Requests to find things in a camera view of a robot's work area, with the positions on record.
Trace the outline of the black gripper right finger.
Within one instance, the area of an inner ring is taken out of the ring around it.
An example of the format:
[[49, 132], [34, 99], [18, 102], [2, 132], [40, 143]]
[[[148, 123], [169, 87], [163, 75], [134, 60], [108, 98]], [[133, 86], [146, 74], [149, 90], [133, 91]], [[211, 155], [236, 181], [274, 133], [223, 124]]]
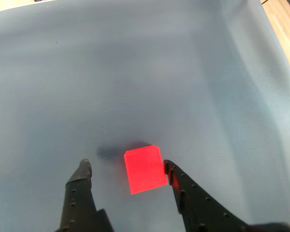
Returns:
[[233, 215], [188, 174], [170, 160], [164, 161], [179, 214], [188, 232], [246, 232], [247, 224]]

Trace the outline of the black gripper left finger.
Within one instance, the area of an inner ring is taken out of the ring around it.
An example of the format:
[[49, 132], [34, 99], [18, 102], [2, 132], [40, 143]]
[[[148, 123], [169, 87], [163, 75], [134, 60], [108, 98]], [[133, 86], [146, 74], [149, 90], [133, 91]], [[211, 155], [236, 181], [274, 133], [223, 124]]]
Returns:
[[79, 167], [65, 185], [65, 197], [58, 232], [112, 232], [104, 209], [97, 210], [91, 193], [92, 169], [89, 160]]

